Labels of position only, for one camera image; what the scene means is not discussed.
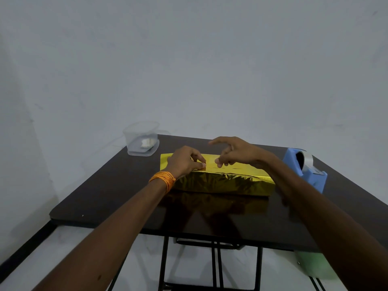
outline wrapped present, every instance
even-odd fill
[[[166,168],[167,158],[171,155],[172,153],[160,155],[161,170]],[[218,168],[214,161],[219,155],[202,156],[206,159],[206,167],[178,179],[174,189],[254,196],[269,196],[274,191],[275,183],[264,170],[241,163]]]

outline adhesive tape strip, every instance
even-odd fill
[[[302,167],[302,171],[305,172],[305,171],[308,171],[309,168],[313,168],[314,167],[314,164],[313,164],[313,155],[308,153],[307,151],[305,150],[300,150],[298,153],[302,153],[303,154],[303,167]]]

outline bangle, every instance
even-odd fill
[[[176,179],[172,176],[171,173],[168,171],[159,171],[148,181],[151,182],[155,180],[156,178],[162,179],[166,185],[167,185],[167,192],[166,194],[171,190],[172,186],[174,185]]]

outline plastic container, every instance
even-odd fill
[[[156,121],[139,121],[123,130],[129,155],[150,156],[159,147]]]

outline hand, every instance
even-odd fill
[[[236,162],[250,164],[256,168],[263,168],[264,164],[271,157],[276,157],[273,153],[249,144],[238,137],[218,137],[209,142],[210,145],[218,143],[228,144],[228,147],[222,151],[220,157],[215,160],[219,168],[223,164],[227,166]]]
[[[167,158],[167,167],[164,171],[170,172],[178,180],[193,170],[204,167],[206,167],[206,160],[201,153],[197,149],[183,146]]]

